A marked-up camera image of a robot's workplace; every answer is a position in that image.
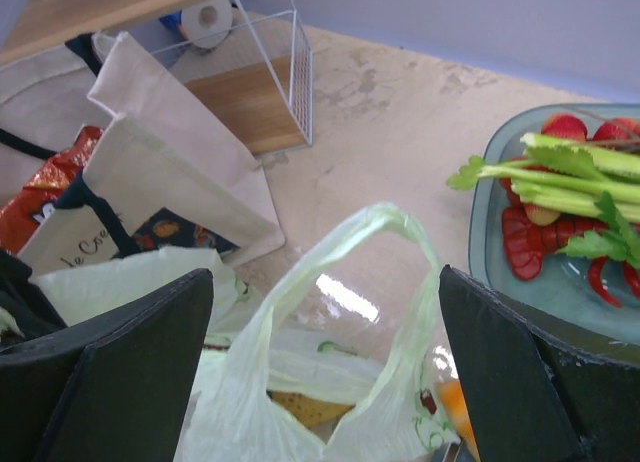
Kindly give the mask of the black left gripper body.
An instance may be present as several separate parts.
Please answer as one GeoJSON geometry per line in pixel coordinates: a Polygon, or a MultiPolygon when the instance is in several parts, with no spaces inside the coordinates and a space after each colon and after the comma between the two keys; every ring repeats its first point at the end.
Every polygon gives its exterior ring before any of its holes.
{"type": "Polygon", "coordinates": [[[1,250],[2,351],[67,327],[31,275],[26,263],[1,250]]]}

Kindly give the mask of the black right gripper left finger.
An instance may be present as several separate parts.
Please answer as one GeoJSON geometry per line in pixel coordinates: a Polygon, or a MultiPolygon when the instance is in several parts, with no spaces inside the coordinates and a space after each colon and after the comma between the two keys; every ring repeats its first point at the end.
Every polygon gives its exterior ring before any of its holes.
{"type": "Polygon", "coordinates": [[[2,350],[2,460],[172,460],[212,303],[197,269],[2,350]]]}

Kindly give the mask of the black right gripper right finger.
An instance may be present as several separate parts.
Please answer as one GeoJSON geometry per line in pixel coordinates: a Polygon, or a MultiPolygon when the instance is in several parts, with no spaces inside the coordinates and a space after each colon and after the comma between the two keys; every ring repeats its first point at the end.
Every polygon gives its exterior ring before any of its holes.
{"type": "Polygon", "coordinates": [[[450,266],[440,307],[483,461],[636,461],[639,348],[450,266]]]}

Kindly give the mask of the brown chip bag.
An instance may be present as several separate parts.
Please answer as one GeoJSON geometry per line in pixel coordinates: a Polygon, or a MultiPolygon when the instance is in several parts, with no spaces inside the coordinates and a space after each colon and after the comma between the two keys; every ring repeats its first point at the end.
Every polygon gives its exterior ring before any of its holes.
{"type": "Polygon", "coordinates": [[[83,127],[74,144],[49,158],[1,207],[1,247],[17,255],[53,210],[53,203],[89,161],[103,130],[83,127]]]}

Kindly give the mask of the green avocado print bag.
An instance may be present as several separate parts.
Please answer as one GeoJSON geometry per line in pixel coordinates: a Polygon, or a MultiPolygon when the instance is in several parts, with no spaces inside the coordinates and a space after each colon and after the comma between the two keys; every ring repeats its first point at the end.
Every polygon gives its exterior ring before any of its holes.
{"type": "Polygon", "coordinates": [[[458,441],[440,397],[441,263],[421,224],[389,203],[326,235],[266,296],[212,249],[167,247],[39,275],[69,325],[141,297],[195,268],[214,276],[212,315],[175,457],[179,461],[411,461],[458,441]],[[380,232],[417,244],[430,269],[386,362],[292,320],[314,287],[340,297],[328,270],[380,232]]]}

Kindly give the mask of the beige canvas tote bag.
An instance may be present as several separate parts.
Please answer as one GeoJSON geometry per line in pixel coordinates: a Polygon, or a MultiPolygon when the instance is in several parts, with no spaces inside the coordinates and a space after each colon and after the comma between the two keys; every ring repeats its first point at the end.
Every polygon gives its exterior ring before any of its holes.
{"type": "Polygon", "coordinates": [[[1,207],[85,126],[89,161],[18,252],[36,274],[173,245],[238,265],[285,242],[247,147],[127,33],[99,65],[63,45],[4,67],[1,207]]]}

